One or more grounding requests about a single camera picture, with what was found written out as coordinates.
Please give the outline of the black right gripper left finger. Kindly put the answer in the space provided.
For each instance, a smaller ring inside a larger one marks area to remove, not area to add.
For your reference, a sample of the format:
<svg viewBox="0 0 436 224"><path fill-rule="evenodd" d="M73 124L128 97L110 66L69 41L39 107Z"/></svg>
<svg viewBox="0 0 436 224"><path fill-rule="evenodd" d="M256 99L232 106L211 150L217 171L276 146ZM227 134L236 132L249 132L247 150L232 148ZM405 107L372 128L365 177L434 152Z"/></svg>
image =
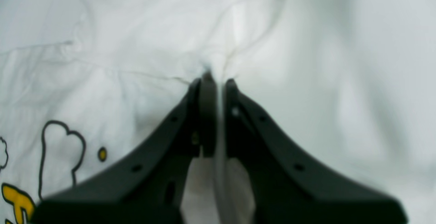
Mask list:
<svg viewBox="0 0 436 224"><path fill-rule="evenodd" d="M216 144L216 83L207 72L154 132L123 159L37 205L32 224L182 224L193 158Z"/></svg>

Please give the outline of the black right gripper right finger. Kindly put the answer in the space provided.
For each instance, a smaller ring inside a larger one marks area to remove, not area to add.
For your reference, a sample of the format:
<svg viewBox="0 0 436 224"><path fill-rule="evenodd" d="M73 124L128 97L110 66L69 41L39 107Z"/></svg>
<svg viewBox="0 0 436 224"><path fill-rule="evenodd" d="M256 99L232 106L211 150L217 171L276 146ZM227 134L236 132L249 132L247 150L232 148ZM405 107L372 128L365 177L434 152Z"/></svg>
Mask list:
<svg viewBox="0 0 436 224"><path fill-rule="evenodd" d="M400 202L339 174L288 137L236 82L224 87L227 155L249 174L252 224L406 224Z"/></svg>

